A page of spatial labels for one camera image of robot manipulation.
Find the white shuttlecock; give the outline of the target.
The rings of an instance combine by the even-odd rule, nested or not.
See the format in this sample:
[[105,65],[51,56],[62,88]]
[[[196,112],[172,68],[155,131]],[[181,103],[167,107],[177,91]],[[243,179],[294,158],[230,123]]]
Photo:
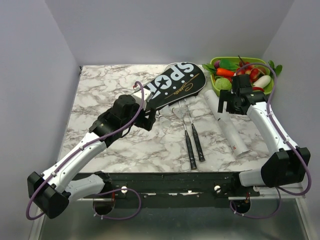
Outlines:
[[164,128],[167,128],[171,124],[170,120],[164,117],[162,114],[158,115],[158,120]]
[[185,115],[185,110],[181,107],[173,107],[172,113],[174,113],[179,119],[182,119]]

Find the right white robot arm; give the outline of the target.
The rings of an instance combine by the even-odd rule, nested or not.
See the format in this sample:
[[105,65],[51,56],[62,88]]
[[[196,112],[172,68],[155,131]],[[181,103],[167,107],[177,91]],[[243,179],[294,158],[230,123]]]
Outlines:
[[230,191],[241,196],[251,186],[269,188],[302,182],[311,158],[306,147],[299,147],[283,129],[262,91],[254,91],[247,74],[232,77],[232,90],[221,90],[217,111],[246,115],[257,127],[267,149],[269,159],[263,166],[242,171],[230,183]]

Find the white shuttlecock tube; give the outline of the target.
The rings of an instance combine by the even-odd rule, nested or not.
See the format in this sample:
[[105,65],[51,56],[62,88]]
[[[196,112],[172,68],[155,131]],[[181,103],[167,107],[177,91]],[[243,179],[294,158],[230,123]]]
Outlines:
[[236,157],[241,157],[249,152],[245,142],[241,138],[239,132],[236,130],[235,125],[232,123],[231,118],[227,112],[218,112],[219,98],[216,93],[210,89],[203,93],[205,102],[213,113],[217,123],[222,131],[222,134],[227,139],[233,153]]

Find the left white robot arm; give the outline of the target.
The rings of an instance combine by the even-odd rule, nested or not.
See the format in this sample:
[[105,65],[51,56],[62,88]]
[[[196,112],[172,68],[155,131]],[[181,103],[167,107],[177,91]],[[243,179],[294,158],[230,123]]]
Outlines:
[[145,117],[150,97],[150,93],[139,92],[119,96],[110,109],[97,117],[80,143],[63,159],[41,174],[32,172],[27,178],[27,219],[37,219],[30,215],[32,204],[40,208],[44,215],[54,219],[70,202],[88,196],[111,196],[115,190],[106,173],[95,172],[80,180],[74,180],[74,177],[93,158],[122,138],[124,130],[130,130],[132,126],[151,130],[155,122],[155,111],[150,112],[149,118]]

